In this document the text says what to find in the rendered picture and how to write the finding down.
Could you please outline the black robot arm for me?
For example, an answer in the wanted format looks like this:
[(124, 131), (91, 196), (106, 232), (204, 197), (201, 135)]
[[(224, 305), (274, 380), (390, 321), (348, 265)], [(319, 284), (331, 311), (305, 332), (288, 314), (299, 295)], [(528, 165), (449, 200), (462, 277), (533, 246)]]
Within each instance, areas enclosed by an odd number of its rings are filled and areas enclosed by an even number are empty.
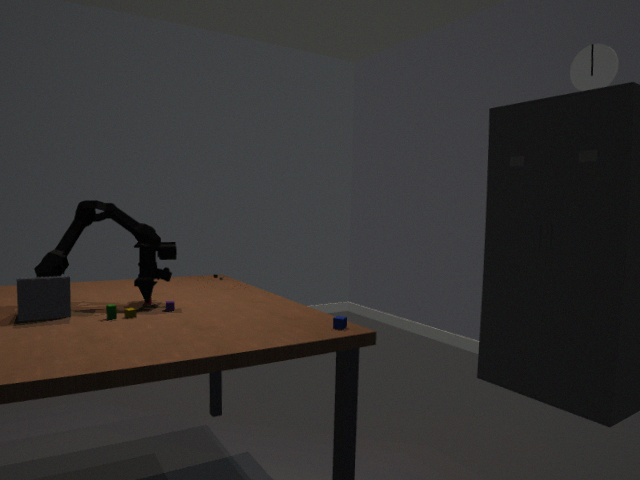
[[(99, 209), (105, 212), (96, 214)], [(129, 230), (138, 241), (134, 248), (139, 248), (141, 261), (155, 260), (155, 251), (159, 260), (177, 260), (176, 242), (161, 242), (161, 238), (155, 233), (155, 229), (147, 224), (139, 223), (130, 215), (125, 214), (113, 203), (103, 203), (97, 200), (81, 201), (76, 209), (74, 222), (69, 226), (57, 247), (47, 253), (39, 263), (35, 272), (37, 277), (59, 277), (64, 274), (69, 263), (67, 256), (73, 245), (83, 232), (84, 228), (93, 221), (112, 218), (118, 224)], [(172, 272), (169, 268), (153, 268), (152, 278), (156, 277), (170, 281)]]

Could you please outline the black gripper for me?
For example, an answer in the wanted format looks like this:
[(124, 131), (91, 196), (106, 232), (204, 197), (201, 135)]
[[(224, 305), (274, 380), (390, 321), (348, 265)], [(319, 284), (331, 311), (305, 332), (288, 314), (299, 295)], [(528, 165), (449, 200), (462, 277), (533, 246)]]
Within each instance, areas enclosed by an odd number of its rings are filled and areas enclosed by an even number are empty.
[(134, 280), (134, 286), (138, 286), (146, 303), (149, 303), (153, 292), (153, 286), (157, 283), (157, 281), (154, 281), (152, 278), (153, 268), (155, 268), (155, 266), (155, 260), (140, 260), (140, 263), (138, 264), (138, 267), (140, 267), (140, 274), (138, 274), (138, 277)]

